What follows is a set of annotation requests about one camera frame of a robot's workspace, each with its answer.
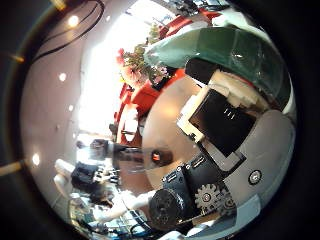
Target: cable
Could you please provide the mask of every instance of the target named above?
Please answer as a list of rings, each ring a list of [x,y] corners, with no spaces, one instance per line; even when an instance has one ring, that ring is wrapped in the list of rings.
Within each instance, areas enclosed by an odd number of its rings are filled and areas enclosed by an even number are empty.
[[[99,4],[99,6],[101,7],[101,12],[100,12],[98,18],[96,19],[96,21],[90,27],[88,27],[83,33],[81,33],[79,36],[75,37],[74,39],[70,40],[69,42],[67,42],[67,43],[65,43],[65,44],[63,44],[63,45],[61,45],[59,47],[53,48],[53,49],[51,49],[49,51],[46,51],[46,52],[40,54],[39,56],[37,56],[35,59],[32,60],[31,65],[33,63],[35,63],[36,61],[38,61],[39,59],[41,59],[41,58],[43,58],[43,57],[45,57],[47,55],[50,55],[52,53],[55,53],[55,52],[65,48],[65,47],[69,46],[71,43],[73,43],[73,42],[77,41],[78,39],[80,39],[81,37],[83,37],[86,33],[88,33],[92,28],[94,28],[97,25],[97,23],[100,21],[100,19],[103,16],[104,9],[105,9],[104,4],[103,4],[103,2],[101,0],[87,0],[87,1],[97,2]]]
[[[146,231],[150,231],[151,227],[146,223],[146,221],[140,216],[140,214],[137,214],[136,211],[130,211],[133,218],[136,219],[137,223]]]
[[[206,9],[207,11],[222,11],[230,8],[229,5],[204,5],[201,8]]]
[[[96,5],[94,6],[94,8],[89,12],[89,14],[88,14],[87,16],[85,16],[85,17],[79,22],[79,25],[80,25],[82,22],[84,22],[88,17],[91,16],[91,14],[94,12],[94,10],[96,10],[97,6],[98,6],[98,4],[96,4]],[[56,37],[59,37],[59,36],[65,34],[65,33],[67,33],[67,32],[72,31],[72,30],[74,30],[74,29],[73,29],[73,28],[69,28],[69,29],[67,29],[67,30],[65,30],[65,31],[62,31],[62,32],[60,32],[60,33],[57,33],[57,34],[55,34],[55,35],[53,35],[53,36],[51,36],[51,37],[48,37],[47,39],[45,39],[45,40],[42,42],[42,44],[44,44],[44,43],[46,43],[46,42],[49,42],[50,40],[52,40],[52,39],[54,39],[54,38],[56,38]]]

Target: wooden table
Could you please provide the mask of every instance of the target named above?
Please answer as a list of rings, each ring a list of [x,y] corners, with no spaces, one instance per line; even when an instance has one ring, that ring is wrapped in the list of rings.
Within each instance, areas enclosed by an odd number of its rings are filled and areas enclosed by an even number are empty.
[[[192,95],[196,95],[200,87],[188,76],[171,84],[152,106],[143,130],[142,149],[144,166],[148,179],[154,189],[161,187],[162,177],[175,169],[182,162],[189,161],[199,152],[177,126],[180,111]],[[173,163],[157,167],[150,159],[156,148],[169,148],[173,154]]]

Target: gear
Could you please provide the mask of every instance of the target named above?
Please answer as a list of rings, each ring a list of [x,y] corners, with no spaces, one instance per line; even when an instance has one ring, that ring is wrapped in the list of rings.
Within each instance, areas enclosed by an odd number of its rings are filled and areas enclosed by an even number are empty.
[[[226,189],[220,190],[214,184],[202,185],[195,194],[195,203],[204,213],[217,210],[220,216],[230,216],[235,213],[235,203],[230,192]]]
[[[214,184],[202,185],[195,194],[195,203],[205,213],[214,210],[214,203],[218,200],[219,190]]]
[[[217,209],[220,216],[230,216],[235,213],[236,205],[231,197],[230,192],[222,189],[217,196],[217,201],[214,203],[214,208]]]

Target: screw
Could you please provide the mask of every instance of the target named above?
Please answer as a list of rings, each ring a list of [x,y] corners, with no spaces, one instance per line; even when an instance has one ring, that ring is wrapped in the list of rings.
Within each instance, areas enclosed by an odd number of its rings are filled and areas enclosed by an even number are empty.
[[[254,170],[249,176],[249,183],[255,185],[260,182],[262,174],[259,170]]]

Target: flower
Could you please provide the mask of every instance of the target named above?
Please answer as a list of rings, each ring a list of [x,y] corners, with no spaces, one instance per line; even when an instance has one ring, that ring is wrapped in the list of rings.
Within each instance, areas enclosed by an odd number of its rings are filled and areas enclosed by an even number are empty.
[[[147,41],[136,45],[133,52],[126,52],[123,48],[118,50],[116,62],[123,79],[131,87],[140,87],[147,80],[156,84],[164,77],[168,77],[165,67],[151,66],[144,61],[143,57],[146,47],[159,41],[159,36],[159,27],[153,24]]]

